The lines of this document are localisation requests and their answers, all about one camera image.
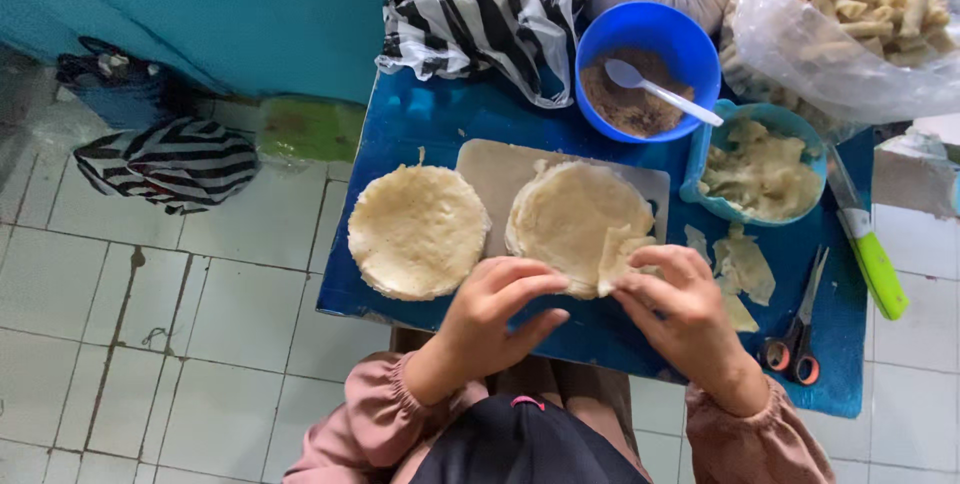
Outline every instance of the blue wall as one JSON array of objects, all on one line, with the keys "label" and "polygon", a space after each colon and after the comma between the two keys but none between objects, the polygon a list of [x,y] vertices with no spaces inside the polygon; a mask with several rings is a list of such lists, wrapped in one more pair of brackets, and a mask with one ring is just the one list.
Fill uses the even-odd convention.
[{"label": "blue wall", "polygon": [[92,35],[210,88],[366,103],[382,0],[0,0],[0,40],[52,61]]}]

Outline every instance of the black and white striped plastic bag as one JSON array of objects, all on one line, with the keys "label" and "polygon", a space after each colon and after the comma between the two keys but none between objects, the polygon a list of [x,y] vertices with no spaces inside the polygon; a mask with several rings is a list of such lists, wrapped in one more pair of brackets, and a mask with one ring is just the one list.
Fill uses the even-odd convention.
[{"label": "black and white striped plastic bag", "polygon": [[246,139],[190,117],[103,137],[73,157],[100,193],[140,196],[171,215],[205,212],[240,193],[260,169]]},{"label": "black and white striped plastic bag", "polygon": [[384,0],[379,69],[459,78],[490,67],[534,105],[570,106],[574,20],[587,0]]}]

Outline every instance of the blue plastic bowl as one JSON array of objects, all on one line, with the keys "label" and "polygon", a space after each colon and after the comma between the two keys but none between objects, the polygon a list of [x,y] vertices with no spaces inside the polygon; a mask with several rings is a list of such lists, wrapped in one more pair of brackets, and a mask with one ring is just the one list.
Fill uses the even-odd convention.
[{"label": "blue plastic bowl", "polygon": [[702,122],[684,115],[677,127],[651,137],[636,137],[616,129],[594,111],[580,84],[580,70],[618,48],[639,48],[659,54],[674,78],[693,87],[693,101],[713,108],[720,95],[720,59],[714,42],[690,17],[649,1],[621,3],[603,12],[586,29],[577,48],[577,105],[586,121],[621,143],[665,143],[693,132]]},{"label": "blue plastic bowl", "polygon": [[[679,198],[684,202],[698,202],[714,216],[724,220],[764,227],[781,227],[787,223],[792,223],[809,214],[817,206],[817,203],[820,202],[820,196],[824,194],[824,185],[827,183],[827,150],[824,148],[824,142],[820,139],[820,136],[806,120],[783,107],[777,107],[770,103],[737,106],[731,101],[721,99],[714,106],[713,111],[724,120],[724,125],[716,129],[704,125],[693,135],[693,140],[690,143],[690,158],[686,162],[686,175],[683,177],[683,184],[679,186]],[[733,145],[727,142],[727,135],[730,134],[731,130],[728,122],[739,119],[760,122],[764,127],[778,135],[797,137],[803,139],[806,143],[806,152],[800,160],[810,165],[813,171],[820,176],[820,193],[817,195],[817,202],[796,218],[779,221],[758,220],[732,207],[726,198],[706,196],[700,193],[698,184],[700,178],[704,175],[707,153],[711,144],[724,150],[731,149]]]}]

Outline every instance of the knife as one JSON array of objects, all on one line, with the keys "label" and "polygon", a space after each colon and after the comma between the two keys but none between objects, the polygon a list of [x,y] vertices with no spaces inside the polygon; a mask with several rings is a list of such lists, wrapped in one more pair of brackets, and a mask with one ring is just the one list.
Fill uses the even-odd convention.
[{"label": "knife", "polygon": [[834,145],[826,146],[826,182],[837,199],[837,217],[853,248],[853,255],[856,256],[856,263],[873,296],[873,302],[884,318],[897,320],[910,305],[910,300],[901,288],[897,272],[870,223],[870,213],[864,209],[857,188],[850,180]]}]

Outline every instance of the pink sleeve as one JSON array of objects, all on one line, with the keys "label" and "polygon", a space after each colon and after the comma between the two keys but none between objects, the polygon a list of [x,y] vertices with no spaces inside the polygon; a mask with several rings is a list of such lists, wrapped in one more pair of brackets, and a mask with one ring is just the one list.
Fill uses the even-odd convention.
[{"label": "pink sleeve", "polygon": [[403,384],[411,355],[379,352],[354,367],[343,385],[346,403],[307,430],[303,454],[284,484],[366,483],[402,460],[425,426],[447,419],[449,403],[425,407]]},{"label": "pink sleeve", "polygon": [[686,392],[686,434],[698,484],[834,484],[827,455],[804,427],[784,387],[767,377],[770,401],[740,418],[691,385]]}]

